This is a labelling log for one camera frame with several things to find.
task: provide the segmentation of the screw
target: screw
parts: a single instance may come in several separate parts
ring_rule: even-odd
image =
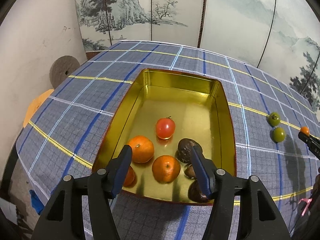
[[[106,174],[106,170],[105,169],[98,169],[98,171],[97,171],[97,173],[99,174],[99,175],[103,175],[103,174]]]
[[[226,174],[226,172],[223,169],[217,169],[217,174],[224,175],[224,174]]]
[[[64,177],[63,177],[63,180],[64,180],[64,181],[69,181],[69,180],[71,180],[71,175],[66,175],[66,176],[64,176]]]
[[[255,176],[255,175],[251,176],[250,179],[251,179],[252,181],[254,181],[254,182],[258,182],[258,181],[259,181],[259,178],[258,178],[257,176]]]

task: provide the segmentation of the red tomato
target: red tomato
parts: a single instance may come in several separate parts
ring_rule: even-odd
[[[176,124],[170,118],[170,116],[159,119],[156,124],[156,133],[161,139],[169,139],[173,135],[175,129]]]

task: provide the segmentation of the white wall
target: white wall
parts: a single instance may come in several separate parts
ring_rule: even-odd
[[[30,102],[64,55],[86,61],[75,0],[17,0],[0,26],[0,178]]]

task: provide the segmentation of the green tomato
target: green tomato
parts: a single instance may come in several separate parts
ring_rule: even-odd
[[[268,122],[272,127],[275,127],[280,124],[280,115],[276,112],[273,112],[269,115]]]
[[[285,139],[286,133],[282,127],[277,127],[273,130],[272,138],[274,141],[282,142]]]

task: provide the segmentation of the orange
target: orange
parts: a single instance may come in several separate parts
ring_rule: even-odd
[[[128,145],[132,148],[132,161],[135,163],[146,163],[155,153],[152,141],[143,135],[133,137]]]
[[[309,128],[306,126],[301,127],[300,132],[303,132],[306,136],[310,136]]]
[[[127,176],[125,176],[125,180],[123,183],[123,186],[128,187],[132,184],[132,182],[134,181],[135,178],[135,173],[134,170],[131,166],[129,166],[128,172],[127,172]]]
[[[158,182],[173,182],[180,173],[180,163],[170,155],[162,155],[152,164],[152,173]]]

